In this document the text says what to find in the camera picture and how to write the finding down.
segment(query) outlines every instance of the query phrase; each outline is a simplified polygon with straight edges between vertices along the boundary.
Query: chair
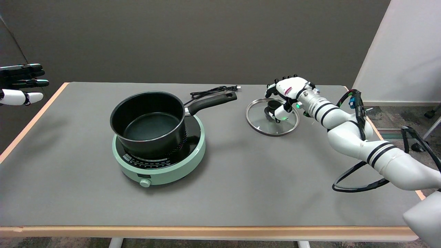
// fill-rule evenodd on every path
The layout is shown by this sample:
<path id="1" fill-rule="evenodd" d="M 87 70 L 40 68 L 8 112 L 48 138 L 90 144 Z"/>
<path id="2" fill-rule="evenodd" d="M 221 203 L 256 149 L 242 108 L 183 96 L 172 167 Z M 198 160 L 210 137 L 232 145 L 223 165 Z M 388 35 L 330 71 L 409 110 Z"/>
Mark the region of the chair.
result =
<path id="1" fill-rule="evenodd" d="M 424 116 L 432 119 L 432 117 L 435 115 L 435 112 L 438 111 L 441 108 L 441 103 L 438 104 L 438 106 L 434 107 L 431 111 L 427 111 Z M 429 137 L 429 135 L 431 134 L 431 132 L 433 132 L 435 130 L 435 128 L 441 123 L 441 116 L 438 118 L 438 120 L 429 128 L 429 130 L 427 130 L 427 132 L 424 134 L 424 136 L 422 137 L 422 139 L 425 141 L 427 139 L 427 137 Z M 424 149 L 422 148 L 422 146 L 419 143 L 415 143 L 411 146 L 411 149 L 413 151 L 416 152 L 421 152 L 424 151 Z"/>

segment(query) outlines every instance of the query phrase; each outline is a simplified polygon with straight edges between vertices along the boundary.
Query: gray table surface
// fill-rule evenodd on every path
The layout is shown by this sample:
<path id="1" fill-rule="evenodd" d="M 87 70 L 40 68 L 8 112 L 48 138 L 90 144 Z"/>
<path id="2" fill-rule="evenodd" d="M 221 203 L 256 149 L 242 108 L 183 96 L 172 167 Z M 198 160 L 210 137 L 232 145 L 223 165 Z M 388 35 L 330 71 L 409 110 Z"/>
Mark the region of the gray table surface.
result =
<path id="1" fill-rule="evenodd" d="M 187 177 L 150 188 L 126 178 L 112 155 L 113 108 L 142 91 L 168 91 L 187 101 L 190 92 L 213 87 L 70 83 L 1 164 L 0 226 L 405 225 L 402 214 L 420 201 L 415 192 L 392 184 L 355 194 L 331 189 L 358 161 L 334 151 L 313 119 L 301 116 L 282 137 L 253 130 L 245 108 L 263 97 L 263 85 L 243 86 L 237 101 L 197 114 L 207 150 Z M 319 88 L 334 103 L 346 91 Z M 346 182 L 379 178 L 366 166 Z"/>

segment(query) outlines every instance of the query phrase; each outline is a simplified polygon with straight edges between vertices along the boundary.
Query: wooden table edge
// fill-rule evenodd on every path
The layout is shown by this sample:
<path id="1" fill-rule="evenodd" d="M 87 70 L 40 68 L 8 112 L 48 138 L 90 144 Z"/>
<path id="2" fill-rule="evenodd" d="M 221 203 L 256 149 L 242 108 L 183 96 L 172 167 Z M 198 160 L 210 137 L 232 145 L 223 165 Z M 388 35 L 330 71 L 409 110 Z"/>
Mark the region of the wooden table edge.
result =
<path id="1" fill-rule="evenodd" d="M 26 127 L 0 154 L 0 164 L 23 139 L 38 119 L 50 107 L 69 83 L 64 83 L 38 111 Z M 374 124 L 367 118 L 374 131 L 383 140 Z M 397 237 L 397 240 L 415 240 L 418 237 L 407 226 L 0 226 L 0 237 L 199 237 L 199 238 L 255 238 L 255 239 L 302 239 L 328 237 L 339 240 L 370 240 L 375 237 Z"/>

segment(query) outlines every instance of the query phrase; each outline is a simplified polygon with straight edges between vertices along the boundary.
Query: cooktop control knob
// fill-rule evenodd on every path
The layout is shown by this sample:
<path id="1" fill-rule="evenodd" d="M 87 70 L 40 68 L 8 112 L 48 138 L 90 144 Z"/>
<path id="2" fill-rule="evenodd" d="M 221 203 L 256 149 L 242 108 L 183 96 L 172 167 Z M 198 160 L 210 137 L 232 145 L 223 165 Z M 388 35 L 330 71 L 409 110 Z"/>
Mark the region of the cooktop control knob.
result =
<path id="1" fill-rule="evenodd" d="M 141 181 L 139 182 L 139 185 L 148 188 L 150 186 L 150 184 L 152 184 L 152 182 L 146 178 L 142 178 Z"/>

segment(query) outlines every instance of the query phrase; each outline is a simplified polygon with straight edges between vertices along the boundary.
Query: floor vent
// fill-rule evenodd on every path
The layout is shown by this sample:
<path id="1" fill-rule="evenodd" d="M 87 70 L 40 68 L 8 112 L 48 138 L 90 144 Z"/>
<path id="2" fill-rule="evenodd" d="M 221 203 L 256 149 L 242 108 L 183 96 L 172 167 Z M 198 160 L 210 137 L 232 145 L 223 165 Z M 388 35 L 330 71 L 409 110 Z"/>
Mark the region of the floor vent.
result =
<path id="1" fill-rule="evenodd" d="M 385 140 L 397 140 L 397 139 L 403 139 L 403 136 L 401 135 L 401 128 L 377 128 L 380 135 Z M 413 140 L 412 136 L 410 134 L 406 134 L 406 137 L 409 141 Z"/>

